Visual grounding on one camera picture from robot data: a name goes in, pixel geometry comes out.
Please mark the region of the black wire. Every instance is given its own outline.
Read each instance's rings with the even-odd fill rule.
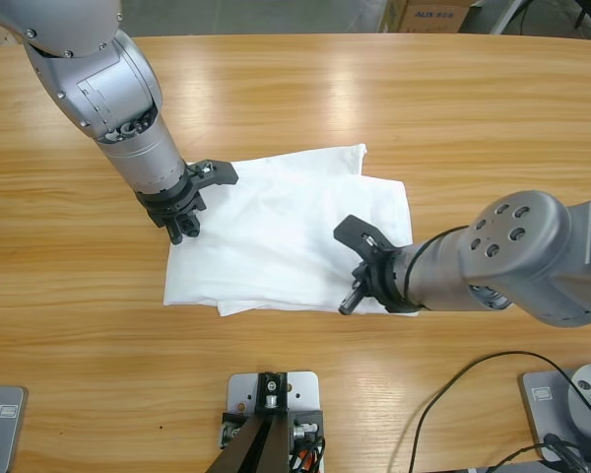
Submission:
[[[317,455],[317,460],[311,464],[310,471],[311,473],[317,473],[319,471],[319,467],[322,464],[322,457],[324,456],[324,450],[326,449],[326,439],[322,437],[321,448],[319,450],[319,454]]]
[[[573,383],[573,381],[571,380],[571,378],[562,370],[561,367],[559,367],[556,363],[554,363],[549,358],[546,358],[543,355],[539,355],[537,353],[526,352],[526,351],[523,351],[523,350],[512,350],[512,351],[507,351],[507,352],[497,352],[497,353],[493,353],[491,355],[486,355],[485,357],[478,358],[474,362],[469,363],[461,371],[459,371],[457,374],[455,374],[444,385],[444,387],[442,387],[442,389],[440,389],[438,391],[438,393],[435,395],[435,397],[433,397],[433,399],[431,399],[431,401],[428,403],[428,405],[424,409],[423,413],[421,414],[421,418],[418,420],[418,426],[416,427],[416,433],[414,434],[414,446],[412,447],[412,457],[411,457],[411,460],[410,460],[409,473],[414,473],[414,463],[416,463],[416,453],[418,451],[418,440],[419,440],[419,437],[420,437],[420,434],[421,434],[421,428],[423,427],[423,423],[425,422],[425,418],[427,417],[427,414],[429,413],[429,411],[431,410],[431,408],[435,405],[435,403],[438,401],[438,399],[440,397],[442,397],[446,393],[446,391],[448,391],[449,388],[460,379],[460,377],[462,377],[464,374],[466,374],[466,372],[468,372],[470,369],[472,369],[476,365],[479,365],[480,363],[483,363],[483,362],[485,362],[487,360],[491,360],[493,358],[505,357],[505,356],[509,356],[509,355],[526,355],[526,356],[529,356],[529,357],[538,358],[539,360],[543,360],[547,364],[551,365],[556,371],[558,371],[562,375],[562,377],[564,377],[564,379],[567,380],[567,382],[569,383],[569,385],[573,389],[575,389],[576,394],[580,397],[580,399],[582,400],[582,402],[584,403],[584,405],[587,407],[587,409],[589,409],[589,411],[591,411],[591,404],[589,403],[589,401],[587,401],[587,399],[584,397],[584,395],[582,395],[582,393],[577,388],[577,386]]]
[[[563,445],[563,446],[569,446],[571,448],[576,448],[576,449],[580,450],[580,452],[586,451],[586,452],[591,453],[590,448],[587,448],[586,446],[576,445],[575,443],[571,443],[570,441],[561,440],[558,444]]]
[[[317,437],[313,442],[305,443],[304,446],[296,452],[292,456],[292,460],[290,461],[289,469],[294,473],[302,473],[304,471],[315,473],[319,470],[319,465],[322,461],[322,456],[324,455],[324,450],[326,449],[326,439],[324,437]],[[296,461],[299,458],[299,455],[306,450],[306,455],[304,458],[300,459],[300,464],[297,469],[294,469],[296,465]],[[307,470],[302,470],[304,468],[305,463],[308,461],[308,458],[312,457],[311,466]]]
[[[531,4],[528,4],[527,7],[525,7],[525,10],[523,10],[523,15],[521,15],[521,23],[519,23],[519,35],[523,36],[523,22],[525,22],[525,16],[528,14],[528,8],[530,8]]]
[[[571,447],[571,448],[575,448],[577,450],[580,450],[581,453],[583,451],[591,452],[591,450],[590,449],[587,449],[586,447],[582,447],[580,445],[576,445],[575,443],[571,443],[570,441],[564,441],[564,440],[560,440],[560,441],[546,441],[546,442],[543,442],[543,443],[535,443],[534,445],[530,445],[530,446],[525,446],[523,448],[519,448],[514,453],[509,454],[508,456],[506,456],[505,458],[503,458],[497,465],[488,468],[486,470],[486,473],[494,473],[498,468],[502,467],[508,461],[512,461],[514,458],[516,458],[517,456],[519,456],[521,453],[525,453],[526,451],[530,451],[530,450],[535,450],[537,448],[551,447],[551,446],[554,446],[556,444],[562,445],[562,446],[568,446],[568,447]]]
[[[500,468],[501,466],[505,465],[508,461],[513,460],[514,458],[519,456],[521,453],[525,453],[526,451],[530,451],[530,450],[536,450],[537,448],[544,448],[546,446],[548,446],[547,443],[535,443],[530,446],[524,446],[523,448],[519,448],[514,453],[511,453],[508,456],[506,456],[505,458],[503,458],[497,465],[492,466],[491,468],[486,470],[486,473],[494,473],[494,471],[496,471],[497,468]]]
[[[410,261],[410,264],[407,266],[407,271],[405,272],[405,282],[403,283],[403,298],[405,299],[405,301],[408,304],[414,305],[416,308],[422,308],[423,307],[422,305],[415,305],[415,304],[413,304],[412,302],[410,302],[410,299],[409,299],[410,274],[412,274],[412,270],[414,269],[414,265],[418,261],[418,258],[420,258],[421,255],[425,251],[427,251],[427,248],[429,248],[433,243],[435,243],[436,241],[438,241],[442,237],[446,237],[447,235],[452,234],[453,232],[457,232],[458,230],[466,229],[467,227],[468,227],[468,225],[465,225],[465,226],[462,226],[462,227],[456,227],[454,229],[449,229],[447,231],[444,231],[441,234],[437,234],[432,239],[429,239],[425,244],[423,244],[423,246],[421,246],[418,251],[416,251],[416,254],[414,254],[414,257]]]

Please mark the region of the white cloth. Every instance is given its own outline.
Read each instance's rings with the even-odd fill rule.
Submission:
[[[411,243],[402,182],[361,173],[365,145],[234,163],[238,183],[202,190],[201,234],[172,245],[165,304],[336,311],[361,259],[333,238],[349,214]],[[357,312],[386,313],[374,299]]]

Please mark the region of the floor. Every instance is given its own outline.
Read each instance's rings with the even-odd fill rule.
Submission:
[[[472,8],[462,33],[486,34],[508,0]],[[170,34],[374,33],[386,0],[123,0],[123,29],[132,36]],[[505,34],[591,39],[591,21],[573,27],[573,0],[535,0]]]

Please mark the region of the wood grain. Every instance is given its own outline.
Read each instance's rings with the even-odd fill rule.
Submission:
[[[415,239],[504,194],[591,198],[591,42],[479,35],[141,39],[188,160],[367,144],[404,180]],[[16,471],[203,471],[235,372],[314,370],[329,472],[406,471],[417,409],[471,359],[533,350],[591,363],[591,326],[518,308],[417,318],[163,307],[168,242],[89,139],[0,48],[0,383],[30,390]],[[427,420],[421,471],[487,465],[532,441],[495,360]]]

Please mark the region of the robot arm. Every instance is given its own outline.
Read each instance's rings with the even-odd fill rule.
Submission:
[[[375,297],[390,312],[517,304],[550,325],[591,323],[591,201],[565,207],[544,192],[518,192],[468,227],[401,248],[350,216],[335,238],[363,259],[341,313]]]
[[[0,25],[22,38],[48,94],[179,243],[199,235],[199,190],[237,176],[230,163],[189,166],[179,156],[158,80],[120,21],[119,0],[0,0]]]

